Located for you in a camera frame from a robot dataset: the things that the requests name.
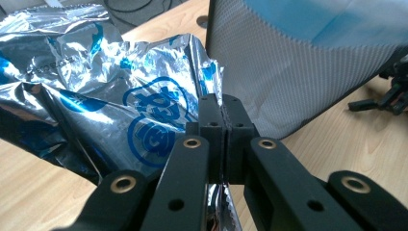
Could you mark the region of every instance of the wooden table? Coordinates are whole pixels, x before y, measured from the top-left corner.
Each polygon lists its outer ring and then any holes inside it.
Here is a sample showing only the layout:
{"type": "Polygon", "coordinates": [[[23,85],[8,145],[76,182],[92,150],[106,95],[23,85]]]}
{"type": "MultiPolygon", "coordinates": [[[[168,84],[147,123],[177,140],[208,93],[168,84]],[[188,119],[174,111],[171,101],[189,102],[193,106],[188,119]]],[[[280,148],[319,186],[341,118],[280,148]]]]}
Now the wooden table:
{"type": "MultiPolygon", "coordinates": [[[[208,0],[190,0],[123,35],[126,40],[155,41],[193,33],[205,42],[196,19],[206,15],[208,0]]],[[[408,117],[386,112],[352,113],[347,102],[382,95],[389,85],[375,79],[300,129],[284,143],[311,173],[326,180],[349,169],[366,174],[408,205],[408,117]]],[[[95,189],[87,180],[0,140],[0,230],[49,230],[67,226],[95,189]]],[[[256,230],[242,197],[232,192],[243,230],[256,230]]]]}

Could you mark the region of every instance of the black cable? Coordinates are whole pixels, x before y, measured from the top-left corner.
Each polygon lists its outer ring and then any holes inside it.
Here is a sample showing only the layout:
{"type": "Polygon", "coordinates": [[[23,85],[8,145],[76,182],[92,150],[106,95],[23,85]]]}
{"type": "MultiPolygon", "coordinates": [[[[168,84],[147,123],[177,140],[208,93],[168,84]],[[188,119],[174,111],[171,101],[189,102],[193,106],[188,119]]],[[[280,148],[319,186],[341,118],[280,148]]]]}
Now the black cable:
{"type": "MultiPolygon", "coordinates": [[[[108,10],[111,11],[111,15],[112,15],[114,18],[116,18],[118,21],[120,21],[120,22],[122,22],[122,23],[124,23],[124,24],[126,24],[126,25],[133,26],[133,27],[138,27],[138,26],[140,26],[140,25],[134,24],[134,23],[132,23],[132,22],[130,22],[130,21],[128,21],[128,20],[123,19],[122,17],[116,15],[115,12],[117,12],[117,13],[135,13],[135,12],[140,11],[140,10],[144,9],[145,7],[149,6],[149,5],[153,2],[153,0],[149,0],[149,1],[147,1],[146,3],[144,3],[143,5],[141,5],[141,6],[139,6],[139,7],[136,7],[136,8],[134,8],[134,9],[132,9],[132,10],[121,10],[121,9],[113,8],[113,7],[110,5],[109,1],[110,1],[110,0],[104,0],[104,3],[105,3],[105,5],[106,5],[106,7],[108,8],[108,10]]],[[[170,0],[170,1],[169,1],[169,4],[168,4],[168,7],[167,7],[167,8],[165,7],[165,1],[166,1],[166,0],[163,0],[163,1],[162,1],[163,10],[162,10],[161,12],[159,12],[159,13],[156,13],[156,14],[154,14],[154,15],[151,15],[149,18],[147,18],[147,20],[150,20],[150,19],[152,19],[153,17],[155,17],[155,16],[157,16],[157,15],[159,15],[159,14],[162,14],[162,13],[164,13],[164,12],[166,12],[166,11],[168,11],[168,10],[171,9],[171,5],[172,5],[172,3],[173,3],[173,0],[170,0]]]]}
{"type": "Polygon", "coordinates": [[[141,9],[143,9],[143,8],[145,8],[145,7],[147,7],[148,5],[150,5],[150,3],[153,2],[153,0],[149,0],[149,1],[147,1],[146,3],[144,3],[143,5],[141,5],[141,6],[139,6],[139,7],[136,7],[136,8],[134,8],[134,9],[132,9],[132,10],[121,10],[121,9],[113,8],[113,7],[111,6],[111,4],[109,4],[109,1],[110,1],[110,0],[104,0],[103,2],[105,3],[106,7],[107,7],[109,10],[114,11],[114,12],[118,12],[118,13],[134,13],[134,12],[137,12],[137,11],[139,11],[139,10],[141,10],[141,9]]]}

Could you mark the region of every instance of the gray mesh fabric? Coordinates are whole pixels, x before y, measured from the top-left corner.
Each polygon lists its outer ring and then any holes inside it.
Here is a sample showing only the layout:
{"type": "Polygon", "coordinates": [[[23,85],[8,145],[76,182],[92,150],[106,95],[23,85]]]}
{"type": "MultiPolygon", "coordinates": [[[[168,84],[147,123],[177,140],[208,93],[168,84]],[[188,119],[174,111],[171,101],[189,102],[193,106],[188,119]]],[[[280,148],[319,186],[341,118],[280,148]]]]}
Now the gray mesh fabric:
{"type": "Polygon", "coordinates": [[[262,136],[284,138],[365,83],[398,45],[327,48],[291,38],[242,0],[216,1],[210,57],[262,136]]]}

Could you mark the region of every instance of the crumpled foil packaging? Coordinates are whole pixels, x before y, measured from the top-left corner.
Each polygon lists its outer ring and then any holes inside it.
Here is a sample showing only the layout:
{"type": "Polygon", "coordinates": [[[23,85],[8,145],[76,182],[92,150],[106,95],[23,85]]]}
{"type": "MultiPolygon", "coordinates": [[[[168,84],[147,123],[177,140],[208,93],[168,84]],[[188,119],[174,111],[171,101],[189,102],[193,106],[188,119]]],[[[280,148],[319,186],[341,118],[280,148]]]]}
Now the crumpled foil packaging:
{"type": "Polygon", "coordinates": [[[199,39],[121,41],[98,5],[0,23],[0,138],[94,183],[163,168],[221,71],[199,39]]]}

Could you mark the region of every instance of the silver foil bag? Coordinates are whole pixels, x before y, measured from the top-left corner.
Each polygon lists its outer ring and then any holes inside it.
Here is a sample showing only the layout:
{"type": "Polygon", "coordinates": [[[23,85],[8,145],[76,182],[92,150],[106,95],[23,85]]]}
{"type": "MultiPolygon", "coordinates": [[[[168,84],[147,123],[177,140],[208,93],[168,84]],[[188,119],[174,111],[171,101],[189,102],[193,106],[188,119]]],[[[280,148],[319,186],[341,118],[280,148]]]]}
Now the silver foil bag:
{"type": "Polygon", "coordinates": [[[197,120],[198,97],[220,95],[220,67],[192,35],[118,41],[100,6],[72,10],[0,24],[0,138],[95,183],[118,169],[149,176],[197,120]]]}

